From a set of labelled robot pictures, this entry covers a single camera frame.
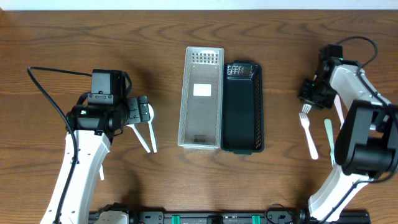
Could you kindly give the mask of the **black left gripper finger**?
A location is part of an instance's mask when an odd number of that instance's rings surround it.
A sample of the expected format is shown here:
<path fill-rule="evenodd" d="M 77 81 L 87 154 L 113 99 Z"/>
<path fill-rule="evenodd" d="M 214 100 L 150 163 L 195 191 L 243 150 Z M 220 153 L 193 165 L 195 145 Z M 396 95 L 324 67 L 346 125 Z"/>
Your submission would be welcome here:
<path fill-rule="evenodd" d="M 128 98 L 127 105 L 129 108 L 128 118 L 126 120 L 126 124 L 137 124 L 141 122 L 141 115 L 139 112 L 139 103 L 137 98 Z"/>
<path fill-rule="evenodd" d="M 139 102 L 139 112 L 142 122 L 148 122 L 150 120 L 149 113 L 149 102 L 146 95 L 141 95 L 138 97 Z"/>

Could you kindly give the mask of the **white plastic fork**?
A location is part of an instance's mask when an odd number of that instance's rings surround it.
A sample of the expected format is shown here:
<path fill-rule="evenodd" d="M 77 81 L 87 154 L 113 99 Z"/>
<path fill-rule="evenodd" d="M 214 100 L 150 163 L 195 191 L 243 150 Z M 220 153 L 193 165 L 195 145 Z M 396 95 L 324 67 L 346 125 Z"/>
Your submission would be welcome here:
<path fill-rule="evenodd" d="M 308 114 L 310 112 L 311 108 L 312 108 L 312 105 L 307 104 L 307 103 L 303 104 L 302 112 L 305 114 Z"/>
<path fill-rule="evenodd" d="M 313 160 L 317 160 L 319 158 L 319 155 L 318 155 L 315 143 L 313 141 L 312 135 L 310 134 L 310 130 L 309 130 L 310 121 L 309 121 L 309 118 L 308 118 L 307 114 L 305 114 L 305 113 L 299 113 L 299 117 L 300 117 L 301 125 L 302 125 L 302 127 L 303 127 L 303 129 L 305 131 L 305 135 L 306 135 L 306 138 L 307 138 L 307 143 L 308 143 L 308 148 L 309 148 L 309 152 L 310 152 L 310 157 Z"/>

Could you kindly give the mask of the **pale green plastic fork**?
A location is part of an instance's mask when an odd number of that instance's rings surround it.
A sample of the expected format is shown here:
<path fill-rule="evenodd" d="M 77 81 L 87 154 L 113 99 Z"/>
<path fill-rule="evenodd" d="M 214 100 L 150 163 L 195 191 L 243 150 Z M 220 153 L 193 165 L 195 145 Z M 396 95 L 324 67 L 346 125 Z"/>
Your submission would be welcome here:
<path fill-rule="evenodd" d="M 336 164 L 335 161 L 335 155 L 334 155 L 334 151 L 335 151 L 335 143 L 334 143 L 334 138 L 333 138 L 333 127 L 331 124 L 331 120 L 330 119 L 325 119 L 324 120 L 324 125 L 325 125 L 325 130 L 326 130 L 326 135 L 328 138 L 328 142 L 330 145 L 330 159 L 331 159 L 331 166 L 334 167 Z"/>

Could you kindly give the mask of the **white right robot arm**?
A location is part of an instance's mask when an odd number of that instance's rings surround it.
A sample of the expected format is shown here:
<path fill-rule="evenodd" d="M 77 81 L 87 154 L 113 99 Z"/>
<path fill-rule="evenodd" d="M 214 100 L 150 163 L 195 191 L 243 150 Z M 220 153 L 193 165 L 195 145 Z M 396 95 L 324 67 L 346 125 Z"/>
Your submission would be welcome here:
<path fill-rule="evenodd" d="M 360 190 L 397 172 L 397 106 L 373 87 L 357 61 L 340 56 L 322 59 L 315 74 L 316 79 L 303 85 L 303 101 L 330 108 L 339 96 L 348 114 L 332 150 L 333 169 L 296 223 L 338 221 Z"/>

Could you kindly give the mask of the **white spoon under left arm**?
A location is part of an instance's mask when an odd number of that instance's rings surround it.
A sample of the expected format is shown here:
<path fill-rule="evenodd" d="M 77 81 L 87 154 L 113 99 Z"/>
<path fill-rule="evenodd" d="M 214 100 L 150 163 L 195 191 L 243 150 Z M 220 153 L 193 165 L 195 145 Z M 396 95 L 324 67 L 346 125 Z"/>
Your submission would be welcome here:
<path fill-rule="evenodd" d="M 101 165 L 100 168 L 99 168 L 99 177 L 100 177 L 100 180 L 101 180 L 101 181 L 104 180 L 103 165 Z"/>

